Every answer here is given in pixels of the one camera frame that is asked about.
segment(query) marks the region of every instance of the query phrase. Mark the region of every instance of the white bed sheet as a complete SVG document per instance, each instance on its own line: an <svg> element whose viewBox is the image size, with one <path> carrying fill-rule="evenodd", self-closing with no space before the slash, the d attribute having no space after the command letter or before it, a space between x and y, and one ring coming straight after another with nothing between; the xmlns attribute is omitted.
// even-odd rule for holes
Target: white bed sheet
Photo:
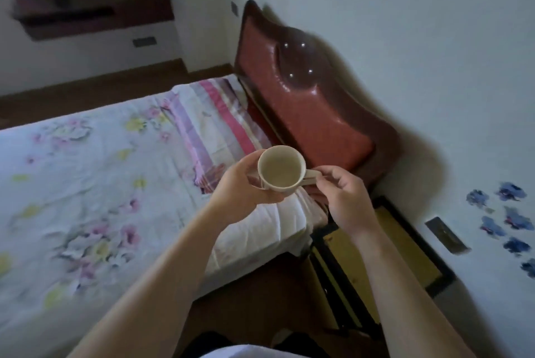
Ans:
<svg viewBox="0 0 535 358"><path fill-rule="evenodd" d="M162 97L0 131L2 357L79 339L208 201ZM198 296L298 255L325 223L302 189L259 206L221 234Z"/></svg>

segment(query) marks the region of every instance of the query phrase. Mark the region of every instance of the brown floor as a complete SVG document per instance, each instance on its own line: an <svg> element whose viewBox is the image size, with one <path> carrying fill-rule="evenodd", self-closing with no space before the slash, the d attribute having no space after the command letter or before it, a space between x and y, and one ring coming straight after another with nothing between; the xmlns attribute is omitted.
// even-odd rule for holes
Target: brown floor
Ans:
<svg viewBox="0 0 535 358"><path fill-rule="evenodd" d="M0 97L0 129L153 95L176 84L231 72L227 64L189 74L183 62L176 60L4 96ZM278 330L289 328L315 334L332 356L383 356L363 355L363 348L369 351L369 341L357 335L348 340L323 333L302 267L297 258L284 254L194 302L177 353L203 331L215 330L238 344L269 346Z"/></svg>

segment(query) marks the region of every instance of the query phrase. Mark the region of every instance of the black pants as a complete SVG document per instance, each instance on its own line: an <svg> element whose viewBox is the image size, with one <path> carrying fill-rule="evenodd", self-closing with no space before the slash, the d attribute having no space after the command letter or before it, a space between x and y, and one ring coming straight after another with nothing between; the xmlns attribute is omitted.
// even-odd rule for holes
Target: black pants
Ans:
<svg viewBox="0 0 535 358"><path fill-rule="evenodd" d="M180 358L200 358L205 354L219 348L235 345L224 335L215 331L207 331L196 337L185 348ZM292 354L306 356L308 358L329 358L329 355L305 333L292 333L283 342L273 349Z"/></svg>

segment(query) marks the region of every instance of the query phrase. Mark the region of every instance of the cup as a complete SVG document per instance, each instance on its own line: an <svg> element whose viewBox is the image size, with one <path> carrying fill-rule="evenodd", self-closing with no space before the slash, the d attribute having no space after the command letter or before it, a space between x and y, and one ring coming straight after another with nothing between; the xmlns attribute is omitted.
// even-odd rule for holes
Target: cup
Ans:
<svg viewBox="0 0 535 358"><path fill-rule="evenodd" d="M262 187L275 192L294 192L298 186L313 185L321 174L307 169L303 155L291 146L272 146L258 159Z"/></svg>

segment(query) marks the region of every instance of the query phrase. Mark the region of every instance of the red leather headboard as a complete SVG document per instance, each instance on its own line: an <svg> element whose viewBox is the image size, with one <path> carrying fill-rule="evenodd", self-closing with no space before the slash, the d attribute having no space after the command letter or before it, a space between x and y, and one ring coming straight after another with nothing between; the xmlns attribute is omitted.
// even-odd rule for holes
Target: red leather headboard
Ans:
<svg viewBox="0 0 535 358"><path fill-rule="evenodd" d="M245 5L234 69L285 144L310 167L338 165L367 185L401 154L398 133L338 84L313 37Z"/></svg>

